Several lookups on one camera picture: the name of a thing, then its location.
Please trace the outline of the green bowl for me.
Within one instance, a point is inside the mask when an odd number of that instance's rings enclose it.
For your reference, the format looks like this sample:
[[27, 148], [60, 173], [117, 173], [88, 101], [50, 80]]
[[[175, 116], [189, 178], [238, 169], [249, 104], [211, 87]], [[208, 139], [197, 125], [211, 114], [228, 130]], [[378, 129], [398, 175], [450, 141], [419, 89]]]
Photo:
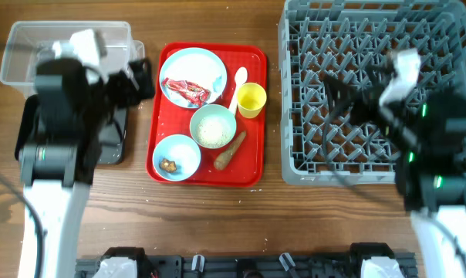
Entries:
[[233, 139], [233, 137], [234, 137], [234, 135], [236, 133], [236, 128], [237, 128], [237, 123], [236, 123], [235, 116], [233, 116], [233, 114], [226, 107], [223, 107], [223, 106], [217, 105], [217, 104], [208, 104], [208, 105], [203, 106], [202, 108], [198, 109], [193, 114], [193, 116], [191, 118], [191, 121], [190, 121], [190, 127], [189, 127], [190, 133], [191, 133], [192, 138], [196, 142], [197, 142], [197, 140], [195, 138], [195, 132], [193, 132], [193, 129], [198, 125], [199, 120], [201, 120], [204, 117], [208, 117], [208, 116], [224, 117], [231, 125], [233, 125], [234, 128], [235, 128], [235, 131], [233, 133], [233, 136], [232, 136], [231, 140]]

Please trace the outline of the brown food scrap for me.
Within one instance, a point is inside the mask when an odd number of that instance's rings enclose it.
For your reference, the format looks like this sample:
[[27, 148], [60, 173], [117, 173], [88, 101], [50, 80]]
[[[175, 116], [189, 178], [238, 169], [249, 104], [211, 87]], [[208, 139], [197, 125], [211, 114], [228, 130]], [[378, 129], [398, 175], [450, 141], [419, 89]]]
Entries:
[[177, 165], [175, 161], [170, 161], [166, 158], [163, 158], [160, 161], [159, 167], [161, 170], [167, 173], [174, 173], [177, 170]]

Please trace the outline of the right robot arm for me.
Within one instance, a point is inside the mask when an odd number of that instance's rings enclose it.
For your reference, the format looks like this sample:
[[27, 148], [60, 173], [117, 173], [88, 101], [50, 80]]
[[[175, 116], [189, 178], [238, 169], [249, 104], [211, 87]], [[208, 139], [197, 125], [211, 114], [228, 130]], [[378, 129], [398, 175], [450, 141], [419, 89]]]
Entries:
[[355, 90], [327, 75], [329, 118], [349, 112], [352, 125], [375, 124], [400, 151], [395, 182], [420, 244], [429, 277], [466, 277], [466, 99], [453, 88], [432, 93], [408, 113], [420, 62], [368, 66], [372, 85]]

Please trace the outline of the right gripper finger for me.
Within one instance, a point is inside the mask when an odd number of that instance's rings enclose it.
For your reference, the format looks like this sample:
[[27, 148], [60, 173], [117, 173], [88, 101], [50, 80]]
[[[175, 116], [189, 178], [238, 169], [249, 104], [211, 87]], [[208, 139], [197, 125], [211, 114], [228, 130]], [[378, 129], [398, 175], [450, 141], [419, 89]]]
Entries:
[[343, 114], [356, 101], [356, 90], [350, 85], [331, 75], [325, 75], [322, 81], [331, 114], [336, 116]]
[[[367, 64], [364, 69], [373, 88], [380, 89], [381, 91], [388, 86], [390, 80], [395, 75], [395, 70], [392, 64], [384, 64], [383, 66]], [[377, 78], [377, 73], [383, 77], [382, 80]]]

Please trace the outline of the brown carrot-shaped root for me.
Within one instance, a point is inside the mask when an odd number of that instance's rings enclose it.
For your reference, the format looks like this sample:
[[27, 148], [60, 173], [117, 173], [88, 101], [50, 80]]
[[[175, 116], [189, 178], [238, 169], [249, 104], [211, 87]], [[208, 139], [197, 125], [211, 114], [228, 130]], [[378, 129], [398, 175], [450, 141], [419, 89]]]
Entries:
[[241, 143], [246, 137], [247, 132], [242, 131], [228, 146], [228, 148], [220, 153], [214, 160], [214, 168], [218, 171], [223, 171], [240, 148]]

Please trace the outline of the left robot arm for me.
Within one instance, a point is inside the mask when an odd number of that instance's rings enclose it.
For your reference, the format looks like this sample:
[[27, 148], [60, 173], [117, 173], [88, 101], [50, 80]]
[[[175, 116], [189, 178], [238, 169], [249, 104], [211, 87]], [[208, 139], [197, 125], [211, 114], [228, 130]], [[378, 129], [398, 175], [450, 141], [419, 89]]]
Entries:
[[15, 158], [20, 164], [25, 222], [18, 275], [71, 277], [82, 216], [100, 159], [100, 131], [120, 108], [154, 97], [148, 58], [128, 70], [95, 73], [75, 58], [36, 67], [37, 93], [27, 99]]

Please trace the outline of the white rice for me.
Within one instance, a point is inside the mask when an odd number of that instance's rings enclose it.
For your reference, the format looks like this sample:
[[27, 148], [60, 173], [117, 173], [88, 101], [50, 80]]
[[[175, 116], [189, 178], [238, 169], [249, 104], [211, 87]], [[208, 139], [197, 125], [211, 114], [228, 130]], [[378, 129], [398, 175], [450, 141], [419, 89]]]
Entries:
[[193, 129], [197, 142], [206, 148], [224, 147], [232, 138], [235, 128], [224, 117], [208, 116], [199, 120]]

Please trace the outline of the red snack wrapper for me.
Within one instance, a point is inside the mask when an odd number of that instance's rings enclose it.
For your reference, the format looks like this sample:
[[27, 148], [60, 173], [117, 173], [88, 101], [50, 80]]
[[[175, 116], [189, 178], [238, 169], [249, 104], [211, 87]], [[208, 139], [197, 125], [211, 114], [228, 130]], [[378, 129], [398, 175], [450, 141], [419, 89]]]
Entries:
[[191, 81], [186, 80], [171, 80], [165, 78], [161, 84], [178, 93], [181, 97], [187, 100], [190, 104], [203, 106], [208, 100], [211, 91]]

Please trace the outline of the small light blue bowl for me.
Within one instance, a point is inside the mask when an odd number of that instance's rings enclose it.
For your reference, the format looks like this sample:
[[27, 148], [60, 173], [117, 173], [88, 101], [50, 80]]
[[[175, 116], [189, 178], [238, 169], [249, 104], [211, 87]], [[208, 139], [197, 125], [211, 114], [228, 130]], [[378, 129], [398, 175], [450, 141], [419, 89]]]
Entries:
[[[176, 170], [165, 171], [160, 167], [166, 159], [175, 163]], [[158, 176], [165, 181], [184, 181], [190, 178], [201, 163], [201, 150], [198, 144], [183, 134], [165, 137], [154, 148], [151, 162]]]

